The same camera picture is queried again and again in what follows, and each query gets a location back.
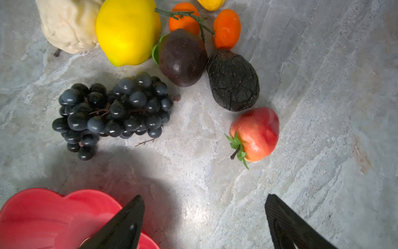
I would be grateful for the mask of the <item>dark avocado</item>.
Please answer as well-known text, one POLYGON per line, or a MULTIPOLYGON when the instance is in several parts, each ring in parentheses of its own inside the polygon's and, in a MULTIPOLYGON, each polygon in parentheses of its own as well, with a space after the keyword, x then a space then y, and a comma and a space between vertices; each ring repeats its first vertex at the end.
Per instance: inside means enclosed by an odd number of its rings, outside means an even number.
POLYGON ((212 96, 222 108, 239 112, 257 102, 259 78, 243 56, 229 50, 216 50, 210 55, 206 70, 212 96))

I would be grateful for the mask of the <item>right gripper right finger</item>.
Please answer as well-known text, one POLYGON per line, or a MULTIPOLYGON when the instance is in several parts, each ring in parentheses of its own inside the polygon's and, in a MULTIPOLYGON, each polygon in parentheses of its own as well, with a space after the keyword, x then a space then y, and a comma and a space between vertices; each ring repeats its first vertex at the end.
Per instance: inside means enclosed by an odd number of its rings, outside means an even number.
POLYGON ((269 194, 265 213, 276 249, 335 249, 277 195, 269 194))

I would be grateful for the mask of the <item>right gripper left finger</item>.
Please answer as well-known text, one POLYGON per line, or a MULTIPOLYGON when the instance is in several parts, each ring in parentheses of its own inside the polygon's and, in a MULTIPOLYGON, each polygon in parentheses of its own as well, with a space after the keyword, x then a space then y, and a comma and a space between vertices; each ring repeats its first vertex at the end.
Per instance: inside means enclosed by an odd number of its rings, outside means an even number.
POLYGON ((137 195, 93 237, 82 249, 136 249, 144 221, 145 204, 137 195))

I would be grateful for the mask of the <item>red flower-shaped bowl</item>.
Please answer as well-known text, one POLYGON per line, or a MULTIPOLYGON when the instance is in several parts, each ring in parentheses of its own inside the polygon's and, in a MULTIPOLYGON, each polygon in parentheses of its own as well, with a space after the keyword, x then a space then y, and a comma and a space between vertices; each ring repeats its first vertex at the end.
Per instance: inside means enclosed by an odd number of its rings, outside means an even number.
MULTIPOLYGON (((66 196, 42 188, 23 190, 1 209, 1 248, 81 249, 124 207, 98 190, 66 196)), ((142 228, 137 249, 157 248, 142 228)))

